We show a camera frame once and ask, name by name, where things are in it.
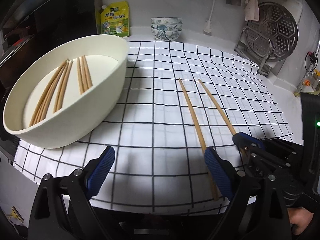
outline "yellow seasoning packet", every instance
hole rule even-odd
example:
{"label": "yellow seasoning packet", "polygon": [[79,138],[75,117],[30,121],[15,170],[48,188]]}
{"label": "yellow seasoning packet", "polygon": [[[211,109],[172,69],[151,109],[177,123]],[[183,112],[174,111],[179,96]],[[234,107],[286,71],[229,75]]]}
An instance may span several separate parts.
{"label": "yellow seasoning packet", "polygon": [[101,33],[129,36],[129,6],[126,1],[111,3],[101,13]]}

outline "bundle of chopsticks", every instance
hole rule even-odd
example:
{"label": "bundle of chopsticks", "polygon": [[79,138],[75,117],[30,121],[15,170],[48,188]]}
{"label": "bundle of chopsticks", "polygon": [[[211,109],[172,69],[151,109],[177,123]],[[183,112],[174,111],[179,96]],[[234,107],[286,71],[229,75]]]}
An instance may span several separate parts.
{"label": "bundle of chopsticks", "polygon": [[[195,125],[195,129],[196,129],[196,133],[198,135],[199,138],[199,142],[200,142],[200,146],[201,146],[201,150],[202,153],[204,154],[204,151],[206,150],[206,145],[205,145],[205,141],[204,141],[204,137],[203,134],[201,132],[201,128],[198,122],[198,119],[196,117],[196,113],[193,109],[193,106],[191,104],[190,98],[188,96],[188,93],[181,81],[181,79],[179,79],[180,82],[180,86],[182,88],[183,94],[185,96],[193,123]],[[200,84],[203,86],[204,90],[207,92],[208,96],[210,97],[211,101],[213,102],[213,104],[215,105],[215,107],[217,108],[217,110],[219,111],[221,117],[223,118],[224,122],[226,123],[226,125],[228,126],[230,132],[232,135],[236,134],[236,130],[234,129],[234,127],[232,126],[230,120],[228,119],[228,117],[226,116],[226,114],[223,112],[223,110],[221,109],[221,107],[219,106],[218,102],[215,100],[215,98],[213,97],[213,95],[210,93],[209,89],[204,85],[204,83],[199,79]],[[212,176],[210,174],[210,172],[208,171],[208,175],[209,175],[209,180],[210,180],[210,184],[211,184],[211,192],[212,192],[212,196],[214,200],[218,200],[219,199],[219,192],[218,192],[218,188],[216,183],[214,182],[214,180],[212,179]]]}
{"label": "bundle of chopsticks", "polygon": [[[58,85],[60,78],[61,78],[61,81],[60,81],[60,85],[56,95],[53,113],[57,112],[62,108],[63,98],[66,92],[66,87],[67,87],[72,63],[73,63],[72,60],[70,61],[65,60],[64,62],[61,63],[61,65],[58,67],[56,72],[53,74],[49,83],[45,87],[38,101],[38,104],[36,105],[36,109],[33,112],[31,121],[29,123],[29,127],[45,119],[53,93]],[[88,90],[90,87],[92,87],[92,81],[90,77],[88,63],[85,56],[84,55],[81,56],[82,64],[80,64],[79,58],[77,59],[77,63],[78,63],[78,82],[79,82],[80,94],[82,94],[83,92]]]}

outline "white brush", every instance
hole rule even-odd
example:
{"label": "white brush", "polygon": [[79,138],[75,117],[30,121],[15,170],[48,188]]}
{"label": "white brush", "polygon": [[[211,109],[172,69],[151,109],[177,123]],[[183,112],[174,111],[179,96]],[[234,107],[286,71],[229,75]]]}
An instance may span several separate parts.
{"label": "white brush", "polygon": [[205,22],[204,27],[203,27],[203,30],[206,33],[211,33],[211,17],[212,17],[212,12],[213,12],[213,7],[214,7],[215,1],[216,0],[213,0],[213,2],[212,2],[211,13],[210,13],[209,19]]}

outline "black cable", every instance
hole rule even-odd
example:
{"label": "black cable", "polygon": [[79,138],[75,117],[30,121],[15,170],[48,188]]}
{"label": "black cable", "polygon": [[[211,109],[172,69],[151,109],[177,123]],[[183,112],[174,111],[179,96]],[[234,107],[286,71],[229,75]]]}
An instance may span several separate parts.
{"label": "black cable", "polygon": [[306,57],[304,58],[304,68],[306,69],[307,72],[311,73],[312,71],[314,71],[316,69],[316,67],[318,65],[318,55],[315,53],[315,55],[316,55],[316,65],[312,70],[308,70],[307,66],[306,66],[306,59],[307,59],[308,55],[309,55],[309,53],[307,53]]}

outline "pink cloth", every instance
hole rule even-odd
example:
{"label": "pink cloth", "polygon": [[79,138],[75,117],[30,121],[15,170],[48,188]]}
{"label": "pink cloth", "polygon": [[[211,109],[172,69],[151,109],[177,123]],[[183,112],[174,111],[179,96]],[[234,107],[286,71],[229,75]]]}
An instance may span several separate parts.
{"label": "pink cloth", "polygon": [[245,20],[258,21],[260,19],[258,0],[245,0],[245,4],[246,4],[246,7],[244,8]]}

